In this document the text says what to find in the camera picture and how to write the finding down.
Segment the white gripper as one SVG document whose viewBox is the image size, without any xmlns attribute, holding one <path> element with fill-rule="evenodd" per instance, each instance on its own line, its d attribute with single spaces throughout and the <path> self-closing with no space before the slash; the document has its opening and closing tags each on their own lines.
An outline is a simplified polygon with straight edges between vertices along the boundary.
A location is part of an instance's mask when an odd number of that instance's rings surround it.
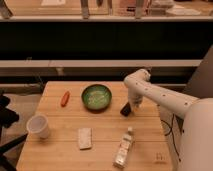
<svg viewBox="0 0 213 171">
<path fill-rule="evenodd" d="M 139 108 L 140 104 L 142 103 L 143 96 L 139 93 L 129 90 L 128 91 L 128 100 L 130 103 L 134 104 L 135 108 Z M 131 113 L 131 106 L 130 103 L 127 102 L 124 107 L 121 109 L 120 114 L 127 117 Z"/>
</svg>

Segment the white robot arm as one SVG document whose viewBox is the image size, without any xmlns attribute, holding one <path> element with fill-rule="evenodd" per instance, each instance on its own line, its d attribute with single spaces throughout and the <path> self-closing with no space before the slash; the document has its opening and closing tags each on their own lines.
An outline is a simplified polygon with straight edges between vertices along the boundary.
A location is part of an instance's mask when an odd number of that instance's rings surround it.
<svg viewBox="0 0 213 171">
<path fill-rule="evenodd" d="M 177 171 L 213 171 L 213 98 L 197 98 L 149 82 L 139 69 L 124 78 L 132 109 L 146 97 L 184 120 Z"/>
</svg>

